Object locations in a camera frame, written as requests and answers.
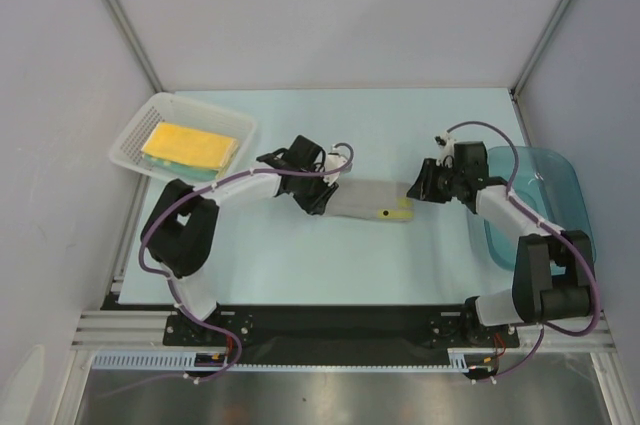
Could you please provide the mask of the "teal and cream towel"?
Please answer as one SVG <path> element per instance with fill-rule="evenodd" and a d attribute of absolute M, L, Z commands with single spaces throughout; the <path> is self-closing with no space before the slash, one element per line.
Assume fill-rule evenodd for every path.
<path fill-rule="evenodd" d="M 142 158 L 155 168 L 171 172 L 181 177 L 184 181 L 189 182 L 207 182 L 214 181 L 218 175 L 215 169 L 198 168 L 189 165 L 172 162 L 170 160 L 159 159 L 157 157 L 143 154 Z"/>

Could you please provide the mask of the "yellow towel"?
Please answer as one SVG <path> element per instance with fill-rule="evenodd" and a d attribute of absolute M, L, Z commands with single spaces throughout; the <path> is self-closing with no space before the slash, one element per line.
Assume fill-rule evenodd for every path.
<path fill-rule="evenodd" d="M 141 148 L 143 154 L 198 168 L 224 168 L 238 149 L 238 140 L 167 122 L 160 122 Z"/>

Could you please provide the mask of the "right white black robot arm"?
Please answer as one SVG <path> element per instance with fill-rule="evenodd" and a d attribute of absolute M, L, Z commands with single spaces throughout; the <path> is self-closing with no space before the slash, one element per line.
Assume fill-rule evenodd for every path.
<path fill-rule="evenodd" d="M 463 340 L 484 346 L 503 325 L 540 324 L 567 336 L 590 334 L 601 305 L 589 236 L 549 221 L 516 194 L 511 178 L 491 175 L 483 142 L 459 142 L 449 135 L 436 142 L 440 156 L 423 161 L 408 198 L 437 204 L 456 199 L 516 246 L 510 289 L 471 299 L 474 313 L 460 322 Z"/>

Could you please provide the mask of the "pale green cloth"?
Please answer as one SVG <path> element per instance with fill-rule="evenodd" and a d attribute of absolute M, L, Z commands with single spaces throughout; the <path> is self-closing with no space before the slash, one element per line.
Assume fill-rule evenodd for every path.
<path fill-rule="evenodd" d="M 414 218 L 410 185 L 397 181 L 341 179 L 324 216 L 370 221 L 409 222 Z"/>

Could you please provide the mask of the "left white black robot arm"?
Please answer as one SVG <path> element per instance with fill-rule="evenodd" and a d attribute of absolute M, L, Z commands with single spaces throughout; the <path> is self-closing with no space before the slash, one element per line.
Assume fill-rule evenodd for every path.
<path fill-rule="evenodd" d="M 200 189 L 180 179 L 165 186 L 141 232 L 138 261 L 143 271 L 167 281 L 174 307 L 188 317 L 189 338 L 208 345 L 220 333 L 212 315 L 218 302 L 204 279 L 220 211 L 288 195 L 305 213 L 322 215 L 353 159 L 347 143 L 326 151 L 299 135 L 289 147 L 257 157 L 251 168 Z"/>

